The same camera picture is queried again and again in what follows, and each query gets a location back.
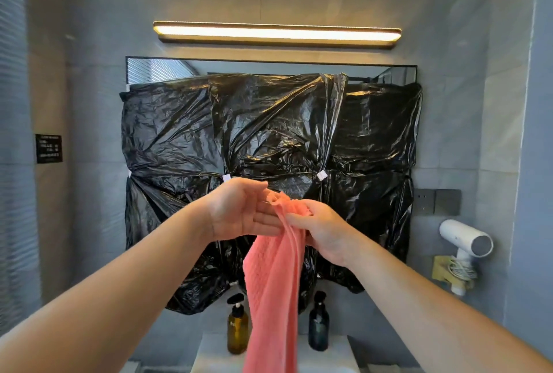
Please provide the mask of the person's right hand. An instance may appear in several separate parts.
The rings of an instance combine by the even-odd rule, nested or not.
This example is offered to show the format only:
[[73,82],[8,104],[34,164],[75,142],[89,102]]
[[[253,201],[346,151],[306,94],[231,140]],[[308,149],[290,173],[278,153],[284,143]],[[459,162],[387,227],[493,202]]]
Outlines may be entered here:
[[306,243],[334,265],[349,268],[355,251],[366,237],[324,203],[321,224],[318,230],[305,230]]

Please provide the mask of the person's left hand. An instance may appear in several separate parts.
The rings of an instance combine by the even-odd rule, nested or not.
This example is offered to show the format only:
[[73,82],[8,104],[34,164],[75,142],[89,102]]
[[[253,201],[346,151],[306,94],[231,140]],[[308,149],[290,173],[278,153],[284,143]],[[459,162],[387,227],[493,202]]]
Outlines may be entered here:
[[209,240],[227,241],[248,235],[279,236],[283,224],[273,206],[268,200],[248,199],[240,187],[240,179],[246,178],[232,178],[199,200]]

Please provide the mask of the pink towel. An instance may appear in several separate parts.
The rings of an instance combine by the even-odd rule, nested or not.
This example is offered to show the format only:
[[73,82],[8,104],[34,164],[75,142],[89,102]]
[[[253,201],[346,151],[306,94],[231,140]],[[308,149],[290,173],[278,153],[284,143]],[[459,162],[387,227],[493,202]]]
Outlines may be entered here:
[[258,236],[248,251],[243,270],[252,330],[243,373],[298,373],[300,276],[306,231],[285,218],[295,199],[270,193],[268,202],[283,224],[277,237]]

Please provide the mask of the person's left forearm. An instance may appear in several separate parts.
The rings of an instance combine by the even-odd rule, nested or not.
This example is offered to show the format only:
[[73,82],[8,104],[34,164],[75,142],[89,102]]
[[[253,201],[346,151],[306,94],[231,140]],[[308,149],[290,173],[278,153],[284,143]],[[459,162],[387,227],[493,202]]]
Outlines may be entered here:
[[0,373],[117,373],[215,237],[212,209],[179,211],[0,339]]

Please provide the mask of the person's right forearm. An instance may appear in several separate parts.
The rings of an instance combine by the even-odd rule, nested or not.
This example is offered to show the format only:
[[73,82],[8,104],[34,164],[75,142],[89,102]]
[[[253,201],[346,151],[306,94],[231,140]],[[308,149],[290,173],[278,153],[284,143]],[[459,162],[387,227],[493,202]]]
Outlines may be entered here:
[[347,268],[425,373],[553,373],[553,363],[363,235],[344,245]]

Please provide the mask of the black plastic sheet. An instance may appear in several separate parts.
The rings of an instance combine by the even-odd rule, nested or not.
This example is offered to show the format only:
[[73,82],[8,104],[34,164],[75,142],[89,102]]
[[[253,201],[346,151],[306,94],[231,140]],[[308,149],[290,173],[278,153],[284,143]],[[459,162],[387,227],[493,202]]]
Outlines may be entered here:
[[420,84],[212,74],[134,84],[120,97],[126,249],[231,174],[321,201],[406,261]]

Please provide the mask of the dark pump bottle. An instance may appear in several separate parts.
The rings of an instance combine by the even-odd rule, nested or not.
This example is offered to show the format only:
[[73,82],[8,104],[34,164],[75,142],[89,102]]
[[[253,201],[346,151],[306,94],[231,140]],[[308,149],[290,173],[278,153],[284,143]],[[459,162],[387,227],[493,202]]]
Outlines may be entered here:
[[313,350],[323,352],[329,346],[329,314],[325,306],[326,293],[316,291],[314,308],[309,313],[308,344]]

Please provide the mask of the amber pump bottle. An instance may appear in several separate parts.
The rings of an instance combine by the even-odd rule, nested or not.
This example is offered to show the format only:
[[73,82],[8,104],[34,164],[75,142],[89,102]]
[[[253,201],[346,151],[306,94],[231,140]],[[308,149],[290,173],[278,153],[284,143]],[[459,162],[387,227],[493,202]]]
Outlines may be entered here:
[[227,350],[230,354],[245,353],[249,341],[249,317],[243,302],[245,296],[237,293],[227,300],[231,313],[227,318]]

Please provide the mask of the gold hair dryer holder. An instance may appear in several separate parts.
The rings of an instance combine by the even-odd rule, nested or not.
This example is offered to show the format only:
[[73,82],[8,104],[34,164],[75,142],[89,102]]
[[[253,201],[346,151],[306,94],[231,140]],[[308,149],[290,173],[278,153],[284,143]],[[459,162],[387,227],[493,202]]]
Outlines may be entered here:
[[464,296],[474,287],[477,272],[467,259],[454,256],[434,256],[431,278],[447,284],[457,296]]

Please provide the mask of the white hair dryer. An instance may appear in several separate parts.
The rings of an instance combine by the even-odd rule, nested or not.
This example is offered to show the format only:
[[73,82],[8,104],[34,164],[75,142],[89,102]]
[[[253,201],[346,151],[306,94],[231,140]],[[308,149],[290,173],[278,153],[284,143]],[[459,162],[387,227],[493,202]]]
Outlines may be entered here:
[[493,240],[487,233],[456,220],[443,221],[439,226],[439,234],[457,248],[457,254],[454,257],[469,260],[477,275],[474,259],[487,257],[494,249]]

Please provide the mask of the wall mirror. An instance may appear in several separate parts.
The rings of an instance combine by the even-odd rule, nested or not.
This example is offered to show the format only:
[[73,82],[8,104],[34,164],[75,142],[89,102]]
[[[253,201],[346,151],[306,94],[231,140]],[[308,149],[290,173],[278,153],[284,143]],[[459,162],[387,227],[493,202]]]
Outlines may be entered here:
[[178,80],[211,74],[345,74],[350,83],[385,83],[404,86],[417,82],[416,65],[195,60],[167,57],[126,57],[126,84]]

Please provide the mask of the grey wall socket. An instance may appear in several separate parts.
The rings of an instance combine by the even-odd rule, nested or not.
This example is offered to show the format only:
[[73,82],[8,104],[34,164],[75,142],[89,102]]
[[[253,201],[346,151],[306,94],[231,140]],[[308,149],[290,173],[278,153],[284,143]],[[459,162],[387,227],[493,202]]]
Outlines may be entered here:
[[414,189],[412,214],[414,216],[434,215],[435,202],[435,189]]

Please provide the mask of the grey wall switch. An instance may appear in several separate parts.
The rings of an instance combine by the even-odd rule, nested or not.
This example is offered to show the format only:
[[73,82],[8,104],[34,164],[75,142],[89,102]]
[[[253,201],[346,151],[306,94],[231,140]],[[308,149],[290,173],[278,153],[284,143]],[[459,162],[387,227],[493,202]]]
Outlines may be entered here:
[[458,189],[436,189],[433,214],[435,216],[459,216],[462,191]]

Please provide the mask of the long wall light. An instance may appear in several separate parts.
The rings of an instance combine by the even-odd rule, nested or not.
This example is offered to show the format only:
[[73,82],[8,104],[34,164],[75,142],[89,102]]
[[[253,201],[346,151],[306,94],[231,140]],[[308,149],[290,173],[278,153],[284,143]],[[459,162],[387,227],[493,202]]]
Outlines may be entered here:
[[154,21],[153,30],[164,43],[291,48],[392,49],[402,37],[398,28],[228,22]]

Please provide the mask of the black wall sign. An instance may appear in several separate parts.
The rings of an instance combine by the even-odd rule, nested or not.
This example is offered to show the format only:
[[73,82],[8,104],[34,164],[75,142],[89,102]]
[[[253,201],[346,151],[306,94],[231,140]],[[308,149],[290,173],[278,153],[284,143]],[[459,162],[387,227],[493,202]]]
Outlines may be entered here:
[[63,141],[57,134],[35,134],[35,155],[37,164],[62,163]]

